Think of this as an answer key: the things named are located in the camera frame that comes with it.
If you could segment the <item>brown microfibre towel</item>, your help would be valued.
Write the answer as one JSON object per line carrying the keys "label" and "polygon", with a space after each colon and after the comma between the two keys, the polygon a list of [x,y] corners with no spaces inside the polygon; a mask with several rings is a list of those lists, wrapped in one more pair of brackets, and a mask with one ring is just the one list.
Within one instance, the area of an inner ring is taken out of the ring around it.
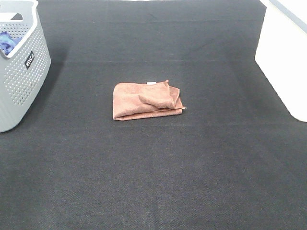
{"label": "brown microfibre towel", "polygon": [[113,91],[113,120],[127,121],[180,115],[180,89],[165,80],[155,84],[119,83]]}

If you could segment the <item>grey perforated laundry basket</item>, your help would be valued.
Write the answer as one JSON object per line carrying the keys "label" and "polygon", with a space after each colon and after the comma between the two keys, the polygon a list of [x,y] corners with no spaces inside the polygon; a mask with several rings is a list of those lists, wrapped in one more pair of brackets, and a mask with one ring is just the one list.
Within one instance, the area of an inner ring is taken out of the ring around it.
{"label": "grey perforated laundry basket", "polygon": [[37,11],[36,0],[2,0],[0,30],[17,46],[0,52],[0,131],[16,127],[38,95],[51,58]]}

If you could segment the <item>white plastic bin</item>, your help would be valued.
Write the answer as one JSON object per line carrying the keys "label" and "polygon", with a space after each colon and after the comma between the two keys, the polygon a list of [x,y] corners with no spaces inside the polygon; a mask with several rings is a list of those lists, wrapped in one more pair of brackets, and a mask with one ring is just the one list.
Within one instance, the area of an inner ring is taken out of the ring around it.
{"label": "white plastic bin", "polygon": [[307,120],[307,2],[264,0],[255,61],[292,117]]}

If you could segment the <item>blue cloth in basket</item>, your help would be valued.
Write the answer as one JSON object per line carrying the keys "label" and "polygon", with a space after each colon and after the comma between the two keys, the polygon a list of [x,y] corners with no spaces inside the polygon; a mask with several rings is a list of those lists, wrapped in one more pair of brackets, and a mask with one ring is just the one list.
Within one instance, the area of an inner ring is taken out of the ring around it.
{"label": "blue cloth in basket", "polygon": [[7,56],[21,41],[21,37],[13,38],[7,31],[0,33],[0,49]]}

